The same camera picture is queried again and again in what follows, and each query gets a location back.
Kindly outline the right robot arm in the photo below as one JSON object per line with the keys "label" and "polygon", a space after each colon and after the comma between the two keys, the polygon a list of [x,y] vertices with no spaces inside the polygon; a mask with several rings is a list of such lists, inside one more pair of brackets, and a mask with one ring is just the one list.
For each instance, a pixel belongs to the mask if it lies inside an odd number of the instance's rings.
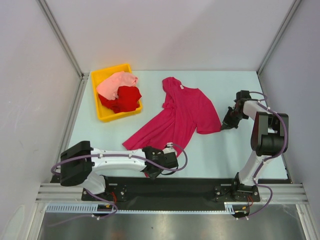
{"label": "right robot arm", "polygon": [[236,93],[235,105],[228,107],[221,130],[236,129],[243,119],[254,120],[250,138],[252,152],[245,166],[232,180],[229,188],[221,188],[224,201],[245,202],[259,196],[258,181],[263,170],[273,159],[288,149],[289,116],[277,113],[262,104],[267,99],[254,99],[252,92]]}

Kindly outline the magenta t shirt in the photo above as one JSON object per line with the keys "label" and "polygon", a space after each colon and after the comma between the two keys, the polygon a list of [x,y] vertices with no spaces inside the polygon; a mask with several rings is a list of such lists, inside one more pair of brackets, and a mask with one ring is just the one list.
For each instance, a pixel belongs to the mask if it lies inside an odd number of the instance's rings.
{"label": "magenta t shirt", "polygon": [[163,149],[167,143],[188,145],[194,133],[208,135],[221,130],[221,121],[212,101],[198,88],[183,86],[174,77],[162,80],[163,110],[129,137],[127,150],[151,146]]}

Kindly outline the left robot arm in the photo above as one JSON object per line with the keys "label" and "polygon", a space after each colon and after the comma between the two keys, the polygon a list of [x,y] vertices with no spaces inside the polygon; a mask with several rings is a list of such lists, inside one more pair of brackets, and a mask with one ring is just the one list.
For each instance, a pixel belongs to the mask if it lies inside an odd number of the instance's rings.
{"label": "left robot arm", "polygon": [[155,179],[164,170],[179,167],[177,151],[172,146],[157,149],[146,146],[134,150],[108,151],[94,148],[89,141],[81,141],[60,154],[60,185],[80,186],[98,199],[110,196],[107,173],[111,170],[142,172]]}

